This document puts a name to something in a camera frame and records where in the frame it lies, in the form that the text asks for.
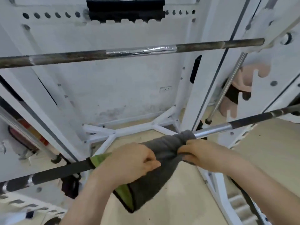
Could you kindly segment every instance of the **forearm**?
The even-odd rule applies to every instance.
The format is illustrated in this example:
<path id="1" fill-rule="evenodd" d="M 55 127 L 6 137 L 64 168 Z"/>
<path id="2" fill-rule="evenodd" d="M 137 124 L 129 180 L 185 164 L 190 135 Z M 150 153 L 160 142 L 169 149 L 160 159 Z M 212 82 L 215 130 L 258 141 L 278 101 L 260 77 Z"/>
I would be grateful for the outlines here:
<path id="1" fill-rule="evenodd" d="M 273 224 L 300 224 L 300 199 L 250 162 L 235 157 L 227 174 Z"/>
<path id="2" fill-rule="evenodd" d="M 61 225 L 100 225 L 110 194 L 115 188 L 107 173 L 99 167 L 92 173 L 81 193 L 73 202 Z"/>

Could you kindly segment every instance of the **metal bar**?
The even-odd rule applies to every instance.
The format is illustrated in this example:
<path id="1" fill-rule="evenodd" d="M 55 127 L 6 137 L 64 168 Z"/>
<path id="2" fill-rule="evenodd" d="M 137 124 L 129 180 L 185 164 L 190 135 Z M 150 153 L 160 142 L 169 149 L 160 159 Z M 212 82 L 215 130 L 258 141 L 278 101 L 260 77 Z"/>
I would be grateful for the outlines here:
<path id="1" fill-rule="evenodd" d="M 41 151 L 44 151 L 52 160 L 57 160 L 58 155 L 55 155 L 46 146 L 40 142 L 31 132 L 22 126 L 13 116 L 11 116 L 3 107 L 0 106 L 0 118 L 8 125 L 14 128 L 22 136 L 24 136 L 30 143 L 36 146 Z"/>
<path id="2" fill-rule="evenodd" d="M 254 123 L 258 123 L 261 121 L 265 121 L 271 118 L 279 117 L 293 112 L 298 112 L 300 114 L 300 104 L 254 115 L 251 117 L 242 118 L 221 125 L 216 125 L 210 128 L 196 131 L 194 134 L 195 137 L 199 139 L 214 133 L 220 133 L 223 131 L 240 128 L 242 126 L 251 125 Z M 88 158 L 84 161 L 75 162 L 66 166 L 61 166 L 58 168 L 42 171 L 36 174 L 31 174 L 24 177 L 0 182 L 0 195 L 8 193 L 10 191 L 23 189 L 31 185 L 37 185 L 43 182 L 52 181 L 62 177 L 67 177 L 69 175 L 79 173 L 79 172 L 84 172 L 91 169 L 94 169 L 94 166 L 92 165 L 90 159 Z"/>
<path id="3" fill-rule="evenodd" d="M 218 98 L 218 100 L 215 102 L 215 107 L 214 109 L 212 110 L 212 112 L 209 114 L 208 118 L 205 120 L 205 123 L 210 125 L 211 122 L 212 122 L 212 117 L 214 116 L 216 110 L 218 109 L 219 105 L 221 104 L 222 102 L 222 99 L 224 98 L 226 92 L 228 91 L 228 88 L 230 87 L 234 77 L 236 76 L 236 74 L 238 73 L 238 71 L 240 70 L 245 58 L 247 57 L 247 53 L 244 53 L 242 52 L 240 57 L 238 58 L 234 68 L 233 68 L 233 71 L 232 71 L 232 74 L 229 76 L 225 86 L 223 87 L 222 91 L 221 91 L 221 94 Z"/>
<path id="4" fill-rule="evenodd" d="M 246 46 L 261 46 L 264 44 L 264 41 L 264 38 L 259 38 L 218 42 L 187 43 L 177 45 L 148 46 L 124 49 L 28 55 L 16 57 L 1 57 L 0 69 L 80 61 L 105 60 L 112 58 L 126 58 L 135 56 L 185 53 L 193 51 L 227 49 Z"/>

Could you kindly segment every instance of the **black slot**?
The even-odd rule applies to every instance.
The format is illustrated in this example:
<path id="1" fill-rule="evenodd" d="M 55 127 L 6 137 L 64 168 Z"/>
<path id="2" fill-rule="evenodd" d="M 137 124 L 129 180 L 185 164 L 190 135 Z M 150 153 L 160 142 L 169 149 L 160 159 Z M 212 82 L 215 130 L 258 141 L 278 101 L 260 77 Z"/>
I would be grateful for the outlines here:
<path id="1" fill-rule="evenodd" d="M 192 74 L 190 75 L 190 82 L 192 84 L 195 81 L 195 78 L 196 78 L 196 75 L 197 75 L 197 72 L 198 72 L 198 68 L 199 68 L 199 65 L 200 65 L 201 58 L 202 58 L 202 55 L 200 55 L 199 57 L 197 57 L 195 59 L 195 63 L 194 63 L 193 70 L 192 70 Z"/>
<path id="2" fill-rule="evenodd" d="M 121 22 L 128 19 L 135 22 L 141 19 L 145 22 L 155 19 L 160 21 L 165 18 L 163 11 L 165 0 L 86 0 L 91 20 L 98 20 L 105 23 L 107 20 Z"/>

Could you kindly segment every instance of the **gray and green cloth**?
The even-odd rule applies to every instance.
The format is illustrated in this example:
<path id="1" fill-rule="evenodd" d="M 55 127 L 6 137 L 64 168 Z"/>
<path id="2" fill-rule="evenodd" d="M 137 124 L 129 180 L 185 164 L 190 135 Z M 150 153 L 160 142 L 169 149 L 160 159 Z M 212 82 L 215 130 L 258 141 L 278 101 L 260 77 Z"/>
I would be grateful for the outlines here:
<path id="1" fill-rule="evenodd" d="M 151 200 L 173 175 L 184 154 L 177 154 L 177 150 L 186 144 L 187 140 L 196 139 L 195 135 L 186 130 L 173 136 L 163 136 L 151 141 L 141 143 L 150 148 L 161 166 L 147 175 L 114 190 L 115 196 L 120 200 L 128 212 L 139 210 L 147 201 Z M 97 167 L 110 153 L 96 155 L 90 158 Z"/>

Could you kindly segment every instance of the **person's right hand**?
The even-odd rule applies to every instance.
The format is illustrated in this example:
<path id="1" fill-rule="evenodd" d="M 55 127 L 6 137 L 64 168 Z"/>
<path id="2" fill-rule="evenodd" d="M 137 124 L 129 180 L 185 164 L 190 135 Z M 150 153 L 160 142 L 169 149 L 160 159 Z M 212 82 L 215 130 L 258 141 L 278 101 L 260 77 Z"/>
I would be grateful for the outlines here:
<path id="1" fill-rule="evenodd" d="M 185 155 L 183 160 L 194 163 L 205 170 L 224 174 L 228 172 L 234 159 L 239 157 L 235 151 L 203 139 L 188 140 L 186 145 L 178 149 L 177 153 L 190 153 L 190 155 Z"/>

